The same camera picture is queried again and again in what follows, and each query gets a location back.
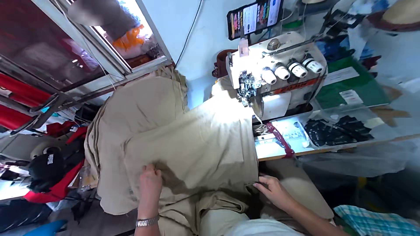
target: plaid fabric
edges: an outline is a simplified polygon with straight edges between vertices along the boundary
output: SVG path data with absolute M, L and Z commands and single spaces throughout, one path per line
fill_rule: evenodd
M 382 214 L 341 205 L 334 211 L 361 236 L 417 235 L 420 228 L 397 214 Z

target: metal watch band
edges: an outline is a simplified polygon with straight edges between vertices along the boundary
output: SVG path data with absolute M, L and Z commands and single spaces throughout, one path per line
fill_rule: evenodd
M 158 220 L 159 220 L 159 215 L 150 219 L 146 219 L 146 220 L 137 220 L 136 227 L 151 226 L 151 225 L 156 224 Z

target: green board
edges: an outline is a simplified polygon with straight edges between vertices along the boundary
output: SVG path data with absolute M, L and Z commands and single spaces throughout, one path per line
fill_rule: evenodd
M 389 98 L 375 78 L 351 56 L 328 63 L 328 73 L 348 67 L 353 67 L 359 73 L 359 76 L 323 86 L 316 96 L 316 100 L 323 109 L 347 104 L 339 93 L 351 89 L 359 95 L 363 104 L 367 107 L 390 103 Z

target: wrist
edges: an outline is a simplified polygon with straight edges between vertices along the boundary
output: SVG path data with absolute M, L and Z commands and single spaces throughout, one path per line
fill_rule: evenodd
M 145 220 L 156 217 L 159 214 L 158 205 L 142 205 L 137 208 L 137 219 Z

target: fabric pile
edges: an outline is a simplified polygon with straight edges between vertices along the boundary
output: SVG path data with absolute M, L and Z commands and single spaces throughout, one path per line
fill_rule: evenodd
M 188 111 L 185 78 L 170 68 L 119 87 L 85 140 L 104 211 L 136 209 L 142 166 L 155 163 L 163 177 L 162 235 L 199 234 L 206 210 L 244 212 L 246 185 L 258 180 L 257 156 L 252 110 L 235 96 L 225 91 Z

